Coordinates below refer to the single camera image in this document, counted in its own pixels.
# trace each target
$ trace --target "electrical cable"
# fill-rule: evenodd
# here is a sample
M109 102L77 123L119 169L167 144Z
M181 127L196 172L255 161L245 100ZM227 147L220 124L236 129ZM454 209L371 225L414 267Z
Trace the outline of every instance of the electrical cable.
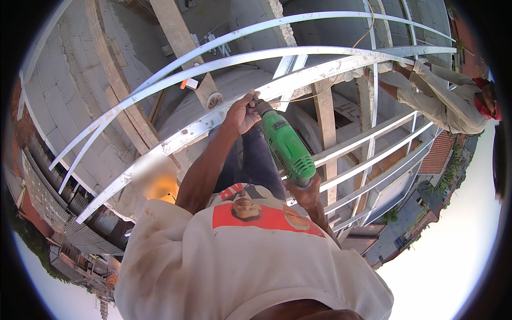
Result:
M368 7L370 7L370 11L372 12L372 24L370 25L370 27L368 28L368 30L366 31L366 33L352 46L353 48L355 48L356 45L359 44L359 42L361 42L361 40L363 40L367 35L368 33L370 33L370 31L372 30L373 28L373 24L375 23L375 14L373 13L373 9L372 9L372 6L370 5L370 2L368 0L366 0L366 3L368 4ZM314 98L314 97L317 97L319 95L321 95L322 93L325 93L327 90L331 89L331 87L336 83L336 81L338 80L339 78L339 75L341 73L339 73L338 75L336 75L336 77L334 78L334 80L331 82L331 84L325 89L323 90L322 92L320 93L317 93L315 95L312 95L310 97L307 97L307 98L301 98L301 99L293 99L293 100L289 100L289 101L283 101L281 100L281 102L297 102L297 101L304 101L304 100L307 100L307 99L311 99L311 98Z

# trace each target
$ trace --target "corrugated metal roof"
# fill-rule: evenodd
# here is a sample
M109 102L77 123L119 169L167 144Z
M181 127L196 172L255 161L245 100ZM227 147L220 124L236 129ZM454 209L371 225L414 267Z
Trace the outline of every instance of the corrugated metal roof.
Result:
M71 218L70 215L58 204L41 182L25 153L22 153L22 160L26 173L27 191L29 192L32 205L52 229L63 231L64 226Z
M348 237L342 243L342 250L355 250L359 254L364 254L370 247L377 242L377 238L352 238Z
M349 236L359 237L377 237L386 227L385 223L372 223L366 226L355 226L350 231Z
M45 187L24 153L27 190L36 211L56 231L65 235L75 247L84 253L123 255L124 251L111 244L85 224L75 222L76 217L66 212ZM80 200L76 205L83 205Z
M429 154L423 159L419 168L419 175L438 175L443 170L444 164L455 141L455 135L449 135L447 131L441 132L432 143Z
M75 193L73 199L68 205L68 209L76 216L78 216L87 207L89 202L79 193Z
M122 255L123 250L102 238L84 223L78 224L75 218L66 226L64 236L80 251L92 254Z

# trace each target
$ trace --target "blurred object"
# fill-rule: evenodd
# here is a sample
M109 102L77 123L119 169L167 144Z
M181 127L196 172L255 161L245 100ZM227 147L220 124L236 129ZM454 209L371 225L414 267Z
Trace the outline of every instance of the blurred object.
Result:
M135 162L132 180L146 198L174 203L178 195L176 174L169 157L145 154Z

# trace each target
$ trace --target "wooden beam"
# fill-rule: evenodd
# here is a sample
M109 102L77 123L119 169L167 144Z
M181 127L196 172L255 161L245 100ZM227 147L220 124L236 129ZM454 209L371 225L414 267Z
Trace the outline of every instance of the wooden beam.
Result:
M110 87L105 91L105 95L110 106L114 106L118 104L119 101L128 97L131 89L119 65L116 50L112 47L112 41L109 41L107 37L98 1L99 0L86 0L87 17L96 51L110 82ZM145 154L149 149L160 142L157 131L148 121L139 105L131 105L121 112L116 119L140 154ZM174 156L172 156L172 159L174 163L177 162Z
M313 95L326 90L331 84L329 78L320 80L311 84ZM334 124L334 105L332 102L331 89L327 89L324 93L313 98L315 102L316 117L318 119L318 127L320 129L320 138L322 149L328 149L335 146L336 141L336 125ZM337 159L328 161L325 166L325 179L331 179L338 174ZM332 187L327 190L327 205L336 202L337 188Z
M176 2L174 0L150 0L150 2L176 57L179 58L194 50L196 44L192 40L190 31ZM198 56L182 65L182 68L186 70L193 67L194 62L203 64L204 60L201 56ZM205 110L208 110L208 97L217 91L213 78L210 73L207 73L199 88L196 89L196 95Z

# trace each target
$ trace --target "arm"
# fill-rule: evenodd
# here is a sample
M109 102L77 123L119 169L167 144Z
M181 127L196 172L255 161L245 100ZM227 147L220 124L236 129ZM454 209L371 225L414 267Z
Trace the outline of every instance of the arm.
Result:
M283 185L295 197L299 206L304 208L309 214L311 221L317 224L323 231L325 231L334 240L334 243L341 249L338 239L332 232L327 216L324 214L324 206L320 201L320 176L315 173L308 186L299 188L294 185L289 179L283 181Z
M233 143L261 119L253 108L247 107L259 94L254 90L249 91L233 103L219 130L183 178L176 198L177 206L193 215L205 208Z

